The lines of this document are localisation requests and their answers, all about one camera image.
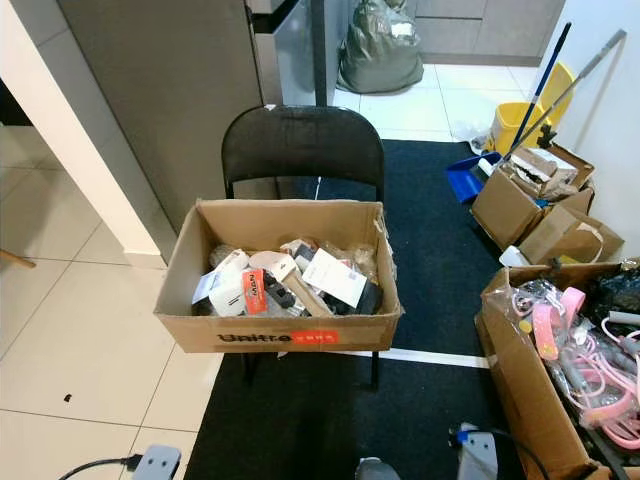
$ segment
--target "black cable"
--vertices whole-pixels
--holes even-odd
[[[74,468],[70,472],[65,473],[60,477],[59,480],[67,480],[71,476],[75,475],[78,472],[86,470],[92,467],[98,467],[100,465],[111,465],[111,464],[119,464],[126,465],[127,470],[133,471],[137,468],[140,460],[142,459],[142,455],[131,455],[130,457],[122,457],[122,458],[106,458],[104,460],[96,460],[95,462],[85,463],[84,465],[80,465],[79,467]]]
[[[504,437],[504,438],[507,438],[507,439],[511,440],[511,442],[513,442],[513,444],[516,447],[520,448],[520,450],[522,450],[527,455],[529,455],[529,457],[531,457],[531,459],[534,461],[534,463],[538,467],[538,470],[540,470],[540,473],[542,473],[542,476],[544,477],[544,480],[550,480],[549,472],[547,472],[547,469],[544,468],[544,465],[542,464],[542,461],[538,458],[538,456],[535,453],[533,453],[533,450],[531,450],[529,447],[524,445],[520,440],[515,438],[510,433],[504,432],[502,430],[498,430],[498,429],[495,429],[495,428],[491,428],[489,430],[475,430],[475,429],[460,430],[458,432],[458,435],[459,434],[465,434],[465,433],[490,433],[491,435],[494,435],[494,436],[497,435],[499,437]]]

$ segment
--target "pink strap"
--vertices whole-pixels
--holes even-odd
[[[544,360],[558,358],[558,347],[553,338],[553,324],[560,325],[560,313],[556,307],[536,303],[533,306],[533,334],[538,355]]]
[[[571,328],[571,324],[576,317],[576,313],[578,313],[578,310],[582,307],[585,297],[586,295],[583,291],[573,287],[567,288],[562,294],[562,297],[560,297],[560,303],[562,303],[567,310],[567,328]]]

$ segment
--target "garbage bag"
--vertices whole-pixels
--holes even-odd
[[[389,92],[422,79],[414,22],[404,0],[362,0],[340,58],[338,86],[357,93]]]

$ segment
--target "small box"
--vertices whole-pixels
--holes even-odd
[[[556,205],[588,213],[593,189],[585,188]],[[471,206],[471,213],[493,241],[505,250],[525,238],[551,208],[541,208],[505,172],[497,169]]]
[[[594,172],[593,165],[556,144],[552,144],[548,149],[519,148],[511,159],[514,164],[528,165],[530,172],[536,172],[534,176],[539,179],[538,182],[517,172],[511,175],[513,181],[533,198],[543,198],[559,184],[570,185],[580,190]]]
[[[580,263],[609,260],[622,240],[604,223],[572,208],[557,205],[520,244],[533,265],[566,255]]]
[[[193,292],[210,270],[216,245],[277,251],[294,238],[327,240],[339,248],[372,245],[383,290],[380,311],[286,318],[191,315]],[[387,350],[403,313],[394,271],[381,203],[199,201],[184,221],[154,313],[188,353]]]
[[[605,480],[610,478],[610,472],[589,458],[533,342],[514,328],[505,316],[505,297],[494,292],[541,275],[560,289],[584,288],[591,278],[619,268],[617,264],[603,263],[563,266],[556,271],[543,266],[504,268],[482,293],[482,313],[475,318],[476,328],[509,428],[535,452],[554,480]],[[531,458],[521,451],[519,455],[527,479],[542,479]],[[625,470],[631,479],[640,479],[640,467]]]

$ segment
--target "chair leg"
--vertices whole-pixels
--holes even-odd
[[[371,388],[378,389],[380,352],[371,352]]]

